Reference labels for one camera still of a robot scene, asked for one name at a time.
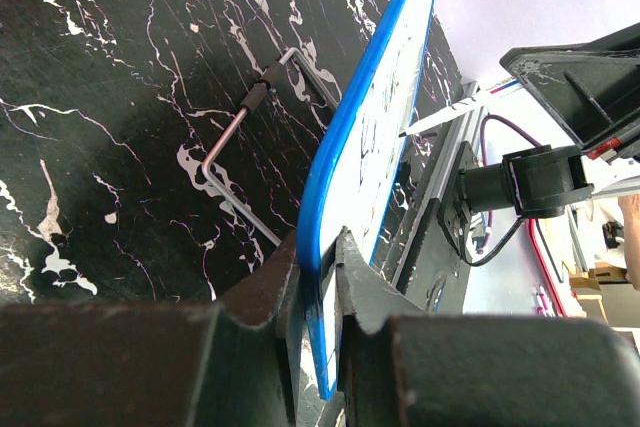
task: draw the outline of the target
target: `whiteboard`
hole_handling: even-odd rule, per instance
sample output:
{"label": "whiteboard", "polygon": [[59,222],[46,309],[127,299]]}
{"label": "whiteboard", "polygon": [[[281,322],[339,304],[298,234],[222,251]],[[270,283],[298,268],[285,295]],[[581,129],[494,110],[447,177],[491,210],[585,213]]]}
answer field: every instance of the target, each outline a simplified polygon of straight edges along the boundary
{"label": "whiteboard", "polygon": [[410,120],[433,0],[391,0],[313,160],[300,207],[298,262],[318,388],[335,387],[335,279],[320,293],[323,265],[343,226],[372,258]]}

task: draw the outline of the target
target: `black rubber grip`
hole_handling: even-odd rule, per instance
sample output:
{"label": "black rubber grip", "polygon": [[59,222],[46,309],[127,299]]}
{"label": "black rubber grip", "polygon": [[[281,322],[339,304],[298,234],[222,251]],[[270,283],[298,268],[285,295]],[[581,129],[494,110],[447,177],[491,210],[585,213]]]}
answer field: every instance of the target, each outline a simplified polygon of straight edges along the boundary
{"label": "black rubber grip", "polygon": [[249,112],[253,113],[258,106],[262,103],[262,100],[266,97],[269,89],[263,82],[257,82],[251,87],[251,90],[247,96],[240,102],[240,107],[246,107]]}
{"label": "black rubber grip", "polygon": [[267,84],[267,88],[272,89],[276,86],[276,83],[285,76],[285,74],[286,69],[284,65],[276,61],[271,64],[264,75],[260,77],[259,82],[265,82]]}

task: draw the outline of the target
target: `metal rod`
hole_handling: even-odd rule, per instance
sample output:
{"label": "metal rod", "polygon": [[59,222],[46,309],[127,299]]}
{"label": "metal rod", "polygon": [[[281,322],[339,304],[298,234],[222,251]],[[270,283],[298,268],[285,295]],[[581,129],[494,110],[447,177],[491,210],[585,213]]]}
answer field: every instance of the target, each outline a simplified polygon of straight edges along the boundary
{"label": "metal rod", "polygon": [[229,139],[231,138],[233,133],[238,130],[240,123],[244,120],[248,113],[249,111],[247,110],[247,108],[243,107],[242,109],[240,109],[240,112],[236,114],[229,127],[225,129],[225,131],[222,133],[222,136],[213,146],[213,149],[211,149],[211,152],[209,152],[207,157],[204,159],[204,162],[202,162],[203,170],[209,170],[211,164],[213,164],[214,160],[216,160],[216,157],[218,157],[220,151],[222,151],[224,146],[227,145],[227,142],[229,142]]}
{"label": "metal rod", "polygon": [[202,173],[204,178],[207,179],[213,186],[220,191],[220,193],[224,196],[225,199],[229,201],[233,207],[238,210],[242,215],[244,215],[256,228],[264,234],[264,236],[269,239],[276,247],[280,245],[280,239],[276,234],[274,234],[269,227],[267,227],[253,212],[248,205],[244,204],[240,199],[238,199],[227,187],[218,180],[218,178],[213,175],[210,168],[205,168],[204,162],[202,163]]}
{"label": "metal rod", "polygon": [[278,62],[284,65],[292,57],[296,61],[296,63],[300,65],[300,68],[307,75],[307,77],[309,77],[309,80],[311,80],[311,83],[315,86],[315,88],[320,91],[329,108],[331,108],[331,110],[333,110],[334,112],[338,110],[338,102],[336,102],[336,100],[333,98],[333,95],[331,95],[331,92],[329,92],[329,89],[327,89],[324,81],[320,77],[318,77],[318,74],[316,74],[316,72],[313,70],[313,67],[311,67],[311,64],[307,62],[307,59],[305,59],[304,55],[302,55],[302,52],[300,52],[299,49],[292,47],[291,49],[287,50],[287,52],[285,52],[285,54]]}
{"label": "metal rod", "polygon": [[573,209],[567,207],[565,209],[565,215],[569,220],[569,233],[571,235],[571,243],[573,244],[573,253],[575,254],[575,261],[578,264],[578,268],[581,272],[589,272],[589,264],[582,252],[582,246],[580,245],[580,235],[578,231],[578,225],[573,218]]}
{"label": "metal rod", "polygon": [[[280,58],[278,62],[284,65],[289,60],[291,60],[292,57],[300,65],[300,68],[307,75],[307,77],[309,77],[311,83],[313,83],[313,85],[320,91],[329,108],[335,112],[338,109],[338,103],[331,95],[331,92],[329,92],[329,90],[327,89],[323,80],[314,72],[313,68],[311,67],[309,62],[307,62],[307,59],[304,58],[300,50],[296,49],[295,47],[289,49],[287,52],[285,52],[285,54]],[[233,195],[233,192],[227,189],[227,187],[222,182],[220,182],[211,171],[211,167],[213,166],[216,158],[218,157],[224,146],[227,145],[227,142],[229,142],[229,139],[231,138],[233,133],[238,130],[238,127],[248,113],[249,110],[246,107],[243,107],[242,109],[240,109],[240,112],[238,112],[237,115],[233,118],[229,127],[225,129],[225,131],[222,133],[222,136],[213,146],[213,149],[211,149],[211,151],[207,154],[207,157],[205,157],[204,161],[202,162],[202,173],[204,175],[204,178],[207,179],[207,181],[211,183],[216,189],[218,189],[224,196],[224,198],[227,199],[229,203],[233,205],[236,210],[238,210],[238,212],[240,212],[247,218],[247,220],[255,225],[256,228],[260,232],[262,232],[265,237],[267,237],[267,239],[269,239],[275,246],[278,246],[280,245],[280,239],[278,238],[278,236],[274,234],[271,229],[269,229],[269,227],[267,227],[253,212],[251,212],[251,209],[248,205],[244,204],[240,199]]]}
{"label": "metal rod", "polygon": [[267,227],[253,212],[248,205],[244,204],[240,199],[238,199],[233,193],[227,189],[227,187],[218,180],[218,178],[213,175],[211,171],[211,167],[213,166],[213,162],[220,154],[220,151],[227,145],[229,139],[233,135],[233,133],[238,130],[238,127],[247,116],[248,110],[246,107],[243,107],[240,112],[233,118],[233,121],[225,129],[222,133],[222,136],[218,139],[216,144],[211,149],[211,152],[207,155],[207,157],[202,162],[202,174],[204,178],[207,179],[208,182],[213,184],[213,186],[220,191],[220,193],[224,196],[225,199],[229,201],[233,207],[235,207],[238,212],[244,215],[256,228],[262,232],[267,239],[269,239],[276,247],[280,245],[280,239],[276,234],[274,234],[269,227]]}

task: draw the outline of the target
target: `black marble surface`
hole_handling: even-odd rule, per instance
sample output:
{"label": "black marble surface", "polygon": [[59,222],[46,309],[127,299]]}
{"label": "black marble surface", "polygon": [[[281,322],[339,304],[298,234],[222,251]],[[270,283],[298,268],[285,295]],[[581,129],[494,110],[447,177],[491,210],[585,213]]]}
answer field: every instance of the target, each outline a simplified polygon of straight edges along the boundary
{"label": "black marble surface", "polygon": [[[258,268],[273,246],[200,163],[288,47],[341,95],[388,1],[0,0],[1,302],[207,300]],[[281,237],[331,118],[292,64],[288,80],[216,164]],[[432,22],[419,110],[459,83]],[[396,187],[377,263],[417,175]]]}

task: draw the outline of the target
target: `white marker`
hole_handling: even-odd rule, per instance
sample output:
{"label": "white marker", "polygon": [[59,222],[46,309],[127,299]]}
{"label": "white marker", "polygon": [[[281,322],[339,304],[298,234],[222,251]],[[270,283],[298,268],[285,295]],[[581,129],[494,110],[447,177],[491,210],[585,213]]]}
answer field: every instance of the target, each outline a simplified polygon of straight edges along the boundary
{"label": "white marker", "polygon": [[404,137],[405,135],[421,134],[422,132],[437,125],[449,122],[450,120],[460,117],[461,115],[471,112],[479,107],[484,107],[489,100],[499,99],[521,88],[522,84],[513,77],[505,79],[490,89],[481,90],[470,97],[462,99],[460,102],[456,102],[449,107],[439,110],[435,114],[431,114],[424,119],[418,120],[407,127],[407,129],[400,134],[400,137]]}

